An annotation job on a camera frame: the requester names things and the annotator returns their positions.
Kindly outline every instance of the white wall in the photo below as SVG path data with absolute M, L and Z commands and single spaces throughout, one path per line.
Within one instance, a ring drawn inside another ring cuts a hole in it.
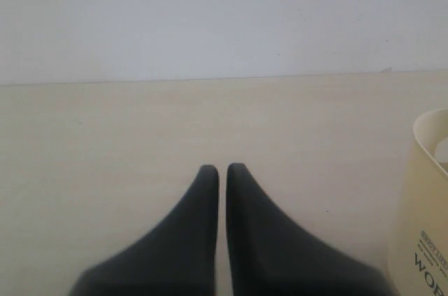
M 448 0 L 0 0 L 0 83 L 448 67 Z

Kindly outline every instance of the beige floor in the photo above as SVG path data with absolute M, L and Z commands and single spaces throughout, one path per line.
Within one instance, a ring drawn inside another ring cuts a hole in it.
M 412 122 L 439 107 L 446 71 L 0 87 L 0 295 L 64 295 L 204 163 L 223 184 L 247 163 L 301 225 L 385 271 Z M 224 215 L 218 294 L 231 295 Z

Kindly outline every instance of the wall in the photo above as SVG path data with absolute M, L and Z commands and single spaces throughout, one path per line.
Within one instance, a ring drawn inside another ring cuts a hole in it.
M 0 0 L 0 83 L 448 67 L 448 0 Z

